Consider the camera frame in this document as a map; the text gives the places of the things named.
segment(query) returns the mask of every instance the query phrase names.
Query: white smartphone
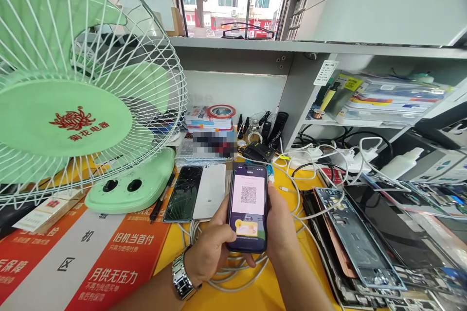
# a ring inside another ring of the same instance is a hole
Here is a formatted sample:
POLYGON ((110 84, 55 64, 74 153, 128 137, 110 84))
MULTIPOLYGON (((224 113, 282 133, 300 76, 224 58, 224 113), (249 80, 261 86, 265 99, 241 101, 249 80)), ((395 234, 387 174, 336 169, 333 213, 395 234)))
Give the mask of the white smartphone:
POLYGON ((219 209, 225 197, 225 164, 206 165, 203 168, 193 220, 209 220, 219 209))

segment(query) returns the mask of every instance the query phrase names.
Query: stacked booklets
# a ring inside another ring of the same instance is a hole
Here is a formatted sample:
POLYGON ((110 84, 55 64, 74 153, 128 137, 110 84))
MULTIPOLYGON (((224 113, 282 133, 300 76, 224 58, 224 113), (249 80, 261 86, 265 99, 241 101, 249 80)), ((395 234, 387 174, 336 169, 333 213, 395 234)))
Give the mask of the stacked booklets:
POLYGON ((193 106, 186 111, 185 126, 189 131, 230 131, 233 130, 232 118, 211 118, 208 106, 193 106))

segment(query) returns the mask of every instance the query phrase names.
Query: wrist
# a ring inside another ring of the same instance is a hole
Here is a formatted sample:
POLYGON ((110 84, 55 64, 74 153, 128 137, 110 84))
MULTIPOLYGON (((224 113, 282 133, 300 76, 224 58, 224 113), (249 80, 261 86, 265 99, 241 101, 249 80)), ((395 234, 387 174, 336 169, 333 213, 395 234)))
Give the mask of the wrist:
POLYGON ((193 248, 190 248, 185 252, 183 264, 185 265, 186 275, 190 279, 190 282, 193 284, 193 287, 198 288, 203 281, 200 275, 196 272, 196 259, 195 251, 193 248))
POLYGON ((300 244, 291 244, 277 249, 268 249, 268 257, 273 265, 289 264, 301 255, 300 244))

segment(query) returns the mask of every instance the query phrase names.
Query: red chrysanthemum logo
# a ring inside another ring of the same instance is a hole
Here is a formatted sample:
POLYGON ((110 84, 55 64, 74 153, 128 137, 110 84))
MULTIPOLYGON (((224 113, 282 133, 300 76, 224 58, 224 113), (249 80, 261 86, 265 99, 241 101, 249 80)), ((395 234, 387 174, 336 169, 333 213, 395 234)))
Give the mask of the red chrysanthemum logo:
POLYGON ((50 124, 58 125, 60 129, 79 131, 85 126, 92 125, 96 119, 91 119, 91 113, 84 114, 83 107, 78 106, 78 111, 67 111, 67 114, 61 116, 55 113, 56 118, 50 121, 50 124))

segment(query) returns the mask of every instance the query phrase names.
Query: phone display panel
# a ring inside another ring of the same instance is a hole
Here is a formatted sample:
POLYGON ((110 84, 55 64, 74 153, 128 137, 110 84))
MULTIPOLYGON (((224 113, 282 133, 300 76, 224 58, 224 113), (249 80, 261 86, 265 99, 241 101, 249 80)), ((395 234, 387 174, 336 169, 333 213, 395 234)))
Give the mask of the phone display panel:
POLYGON ((268 171, 265 167, 234 164, 228 223, 237 239, 227 243, 230 251, 262 253, 266 250, 268 171))
POLYGON ((182 167, 165 210, 165 223, 191 221, 202 173, 203 168, 200 166, 182 167))
POLYGON ((369 185, 346 186, 345 191, 409 269, 444 267, 427 245, 427 233, 369 185))

